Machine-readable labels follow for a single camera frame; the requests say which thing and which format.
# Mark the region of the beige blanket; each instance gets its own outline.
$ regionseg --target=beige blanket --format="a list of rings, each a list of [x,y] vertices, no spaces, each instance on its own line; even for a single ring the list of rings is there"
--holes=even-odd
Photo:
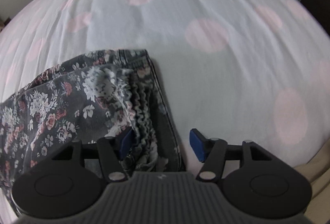
[[[315,224],[325,224],[330,219],[330,140],[311,161],[295,168],[312,186],[312,200],[305,212]]]

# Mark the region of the bed sheet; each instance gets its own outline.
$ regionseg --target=bed sheet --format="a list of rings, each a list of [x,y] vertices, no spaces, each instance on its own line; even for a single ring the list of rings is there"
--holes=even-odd
[[[330,137],[330,39],[296,0],[34,0],[0,33],[0,99],[117,48],[148,50],[193,173],[191,128],[291,166]]]

